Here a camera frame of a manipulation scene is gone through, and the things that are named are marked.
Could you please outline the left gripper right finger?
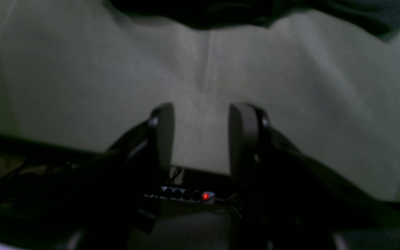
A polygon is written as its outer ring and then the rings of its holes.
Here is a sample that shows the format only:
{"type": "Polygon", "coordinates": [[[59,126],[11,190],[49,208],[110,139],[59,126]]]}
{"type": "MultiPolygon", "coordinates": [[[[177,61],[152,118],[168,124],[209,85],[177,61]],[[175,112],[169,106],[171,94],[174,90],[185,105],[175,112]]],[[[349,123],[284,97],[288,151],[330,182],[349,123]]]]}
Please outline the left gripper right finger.
{"type": "Polygon", "coordinates": [[[298,184],[305,172],[297,158],[300,150],[273,128],[267,112],[249,103],[233,103],[228,113],[228,149],[235,184],[278,181],[298,184]]]}

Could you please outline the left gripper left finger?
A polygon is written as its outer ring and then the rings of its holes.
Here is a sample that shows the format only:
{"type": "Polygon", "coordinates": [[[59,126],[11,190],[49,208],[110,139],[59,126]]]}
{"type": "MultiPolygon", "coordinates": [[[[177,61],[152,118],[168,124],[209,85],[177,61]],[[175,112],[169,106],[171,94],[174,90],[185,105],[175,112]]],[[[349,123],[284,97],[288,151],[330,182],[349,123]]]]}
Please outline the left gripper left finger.
{"type": "Polygon", "coordinates": [[[108,151],[125,150],[128,157],[131,157],[144,144],[149,149],[145,158],[151,160],[160,172],[168,173],[171,168],[175,128],[173,103],[162,103],[151,111],[149,118],[120,136],[108,151]]]}

